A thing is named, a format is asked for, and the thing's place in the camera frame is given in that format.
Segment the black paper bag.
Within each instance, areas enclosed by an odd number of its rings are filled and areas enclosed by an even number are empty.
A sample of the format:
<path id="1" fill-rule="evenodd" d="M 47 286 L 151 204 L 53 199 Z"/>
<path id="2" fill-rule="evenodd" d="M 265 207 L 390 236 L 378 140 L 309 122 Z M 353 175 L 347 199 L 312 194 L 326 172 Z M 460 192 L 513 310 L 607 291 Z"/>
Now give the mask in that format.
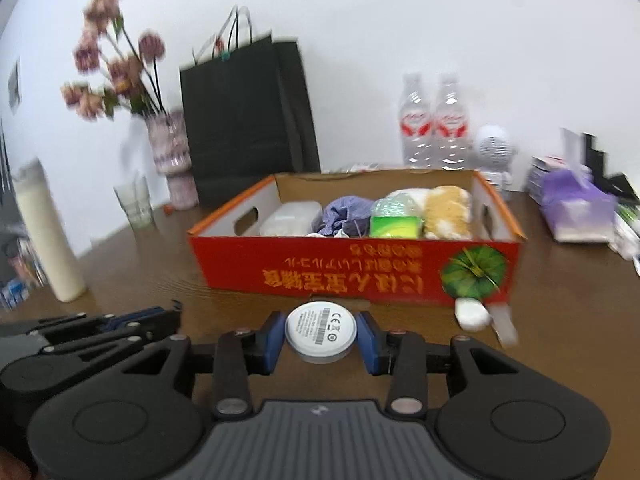
<path id="1" fill-rule="evenodd" d="M 272 174 L 320 171 L 298 44 L 255 36 L 247 9 L 231 10 L 180 86 L 201 204 L 221 205 Z"/>

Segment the pink speckled vase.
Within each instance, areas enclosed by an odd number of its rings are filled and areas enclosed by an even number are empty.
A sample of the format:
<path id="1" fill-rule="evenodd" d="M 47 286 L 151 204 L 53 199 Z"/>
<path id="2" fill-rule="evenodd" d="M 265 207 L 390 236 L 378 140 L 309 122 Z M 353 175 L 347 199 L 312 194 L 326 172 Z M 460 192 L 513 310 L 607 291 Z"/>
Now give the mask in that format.
<path id="1" fill-rule="evenodd" d="M 171 205 L 175 210 L 198 206 L 183 110 L 146 118 L 145 125 L 155 170 L 166 179 Z"/>

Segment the purple cloth in box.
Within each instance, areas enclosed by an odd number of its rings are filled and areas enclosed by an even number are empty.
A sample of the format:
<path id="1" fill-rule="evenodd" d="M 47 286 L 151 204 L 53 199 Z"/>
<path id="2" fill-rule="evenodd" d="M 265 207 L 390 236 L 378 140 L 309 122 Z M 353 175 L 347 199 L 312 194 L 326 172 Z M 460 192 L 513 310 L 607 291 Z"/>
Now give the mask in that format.
<path id="1" fill-rule="evenodd" d="M 337 198 L 311 226 L 311 237 L 363 238 L 370 232 L 374 201 L 356 195 Z"/>

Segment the purple tissue pack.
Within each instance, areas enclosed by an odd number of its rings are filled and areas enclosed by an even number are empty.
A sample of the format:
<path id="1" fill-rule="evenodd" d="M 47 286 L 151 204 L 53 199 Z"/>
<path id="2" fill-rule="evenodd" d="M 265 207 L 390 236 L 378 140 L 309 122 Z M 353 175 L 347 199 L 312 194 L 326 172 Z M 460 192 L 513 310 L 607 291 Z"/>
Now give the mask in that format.
<path id="1" fill-rule="evenodd" d="M 558 243 L 606 244 L 614 237 L 617 200 L 574 172 L 550 172 L 541 182 L 540 209 Z"/>

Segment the small white oval case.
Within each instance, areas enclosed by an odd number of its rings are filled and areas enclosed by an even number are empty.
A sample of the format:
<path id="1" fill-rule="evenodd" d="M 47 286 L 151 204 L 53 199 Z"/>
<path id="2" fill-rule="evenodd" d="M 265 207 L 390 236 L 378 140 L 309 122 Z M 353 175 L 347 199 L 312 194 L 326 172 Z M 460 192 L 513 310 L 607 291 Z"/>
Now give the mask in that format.
<path id="1" fill-rule="evenodd" d="M 474 298 L 457 298 L 454 316 L 462 330 L 467 332 L 480 332 L 491 323 L 491 315 L 484 304 Z"/>

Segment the yellow sponge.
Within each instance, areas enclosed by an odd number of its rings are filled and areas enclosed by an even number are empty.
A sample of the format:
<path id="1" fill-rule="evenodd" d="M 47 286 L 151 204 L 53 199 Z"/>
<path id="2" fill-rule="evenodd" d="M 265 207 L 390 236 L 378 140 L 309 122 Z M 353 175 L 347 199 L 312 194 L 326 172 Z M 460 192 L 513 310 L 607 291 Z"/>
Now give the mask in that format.
<path id="1" fill-rule="evenodd" d="M 430 240 L 470 240 L 472 198 L 455 185 L 428 191 L 424 203 L 424 235 Z"/>

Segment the dried pink flowers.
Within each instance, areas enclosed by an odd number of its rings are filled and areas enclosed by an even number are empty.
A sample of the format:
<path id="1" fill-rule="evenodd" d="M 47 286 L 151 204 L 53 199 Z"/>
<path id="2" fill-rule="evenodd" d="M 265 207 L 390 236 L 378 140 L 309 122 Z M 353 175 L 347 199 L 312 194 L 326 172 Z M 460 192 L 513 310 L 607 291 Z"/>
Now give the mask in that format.
<path id="1" fill-rule="evenodd" d="M 88 122 L 100 117 L 112 119 L 116 110 L 143 119 L 168 114 L 157 68 L 166 54 L 164 40 L 152 30 L 132 40 L 120 10 L 121 1 L 89 1 L 84 9 L 84 29 L 73 50 L 78 74 L 100 74 L 103 84 L 93 86 L 83 80 L 61 87 L 66 107 Z"/>

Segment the white round robot speaker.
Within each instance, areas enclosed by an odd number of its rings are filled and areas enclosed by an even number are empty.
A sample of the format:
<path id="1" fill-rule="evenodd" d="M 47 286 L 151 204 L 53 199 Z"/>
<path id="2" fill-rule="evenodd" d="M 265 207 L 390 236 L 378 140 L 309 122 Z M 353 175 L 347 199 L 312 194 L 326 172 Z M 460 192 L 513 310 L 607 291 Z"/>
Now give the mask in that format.
<path id="1" fill-rule="evenodd" d="M 512 183 L 511 165 L 518 154 L 506 129 L 497 125 L 481 126 L 475 133 L 472 152 L 477 170 L 500 193 L 506 192 Z"/>

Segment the cream thermos bottle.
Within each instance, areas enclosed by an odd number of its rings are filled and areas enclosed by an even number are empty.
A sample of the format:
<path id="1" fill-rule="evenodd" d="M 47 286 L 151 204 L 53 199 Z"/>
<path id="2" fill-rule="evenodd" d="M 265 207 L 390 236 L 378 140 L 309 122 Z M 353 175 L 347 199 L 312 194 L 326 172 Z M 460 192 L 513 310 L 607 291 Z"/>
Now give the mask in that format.
<path id="1" fill-rule="evenodd" d="M 76 300 L 87 285 L 40 160 L 34 159 L 17 170 L 13 180 L 17 207 L 55 298 L 61 302 Z"/>

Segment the translucent plastic container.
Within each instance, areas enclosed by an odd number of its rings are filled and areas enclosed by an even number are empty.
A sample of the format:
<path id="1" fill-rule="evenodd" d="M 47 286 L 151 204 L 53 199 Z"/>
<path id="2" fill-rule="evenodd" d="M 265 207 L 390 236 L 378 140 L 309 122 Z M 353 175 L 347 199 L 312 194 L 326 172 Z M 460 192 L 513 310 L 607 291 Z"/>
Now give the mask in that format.
<path id="1" fill-rule="evenodd" d="M 306 236 L 316 230 L 322 219 L 322 207 L 314 200 L 282 204 L 262 222 L 261 236 Z"/>

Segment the right water bottle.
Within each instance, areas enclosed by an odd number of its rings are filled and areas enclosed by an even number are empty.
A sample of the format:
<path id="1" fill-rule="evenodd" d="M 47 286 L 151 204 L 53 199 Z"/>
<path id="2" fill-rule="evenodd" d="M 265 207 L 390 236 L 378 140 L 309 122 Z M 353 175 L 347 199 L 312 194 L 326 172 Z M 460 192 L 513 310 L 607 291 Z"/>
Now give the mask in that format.
<path id="1" fill-rule="evenodd" d="M 440 169 L 465 170 L 468 158 L 469 113 L 456 74 L 440 77 L 434 109 L 436 162 Z"/>

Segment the green sponge pack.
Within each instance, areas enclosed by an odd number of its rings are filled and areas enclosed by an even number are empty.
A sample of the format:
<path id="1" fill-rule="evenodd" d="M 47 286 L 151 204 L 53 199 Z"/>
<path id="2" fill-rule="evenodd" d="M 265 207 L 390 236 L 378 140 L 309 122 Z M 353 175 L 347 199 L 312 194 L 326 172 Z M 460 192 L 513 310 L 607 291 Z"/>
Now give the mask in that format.
<path id="1" fill-rule="evenodd" d="M 423 233 L 424 200 L 413 190 L 398 190 L 377 200 L 371 209 L 372 238 L 418 240 Z"/>

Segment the round white tin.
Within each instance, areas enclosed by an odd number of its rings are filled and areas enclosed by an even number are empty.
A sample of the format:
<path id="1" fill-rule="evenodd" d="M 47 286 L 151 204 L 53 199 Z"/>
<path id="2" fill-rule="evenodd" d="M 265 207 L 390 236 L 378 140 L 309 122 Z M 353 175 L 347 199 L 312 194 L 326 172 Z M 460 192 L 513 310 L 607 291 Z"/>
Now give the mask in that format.
<path id="1" fill-rule="evenodd" d="M 330 364 L 349 354 L 357 339 L 357 323 L 352 312 L 340 304 L 311 301 L 286 317 L 284 333 L 304 362 Z"/>

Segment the clear plastic piece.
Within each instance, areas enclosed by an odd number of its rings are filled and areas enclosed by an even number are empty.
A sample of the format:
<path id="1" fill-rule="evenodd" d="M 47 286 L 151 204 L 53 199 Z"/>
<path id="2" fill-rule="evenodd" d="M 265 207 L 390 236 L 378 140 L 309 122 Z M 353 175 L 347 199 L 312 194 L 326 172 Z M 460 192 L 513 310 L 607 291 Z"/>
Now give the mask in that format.
<path id="1" fill-rule="evenodd" d="M 511 308 L 508 304 L 492 304 L 488 307 L 491 316 L 491 327 L 494 330 L 502 348 L 512 348 L 518 345 L 518 331 L 516 330 Z"/>

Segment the water bottle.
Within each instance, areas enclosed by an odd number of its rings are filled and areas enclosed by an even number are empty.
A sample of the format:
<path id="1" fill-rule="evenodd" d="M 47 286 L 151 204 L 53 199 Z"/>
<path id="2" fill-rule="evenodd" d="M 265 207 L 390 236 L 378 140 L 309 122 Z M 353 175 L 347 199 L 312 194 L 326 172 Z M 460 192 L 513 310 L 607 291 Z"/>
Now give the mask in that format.
<path id="1" fill-rule="evenodd" d="M 399 107 L 399 131 L 405 165 L 431 168 L 433 165 L 433 121 L 422 76 L 405 74 Z"/>
<path id="2" fill-rule="evenodd" d="M 440 77 L 434 109 L 436 162 L 440 169 L 465 170 L 468 158 L 469 113 L 456 74 Z"/>

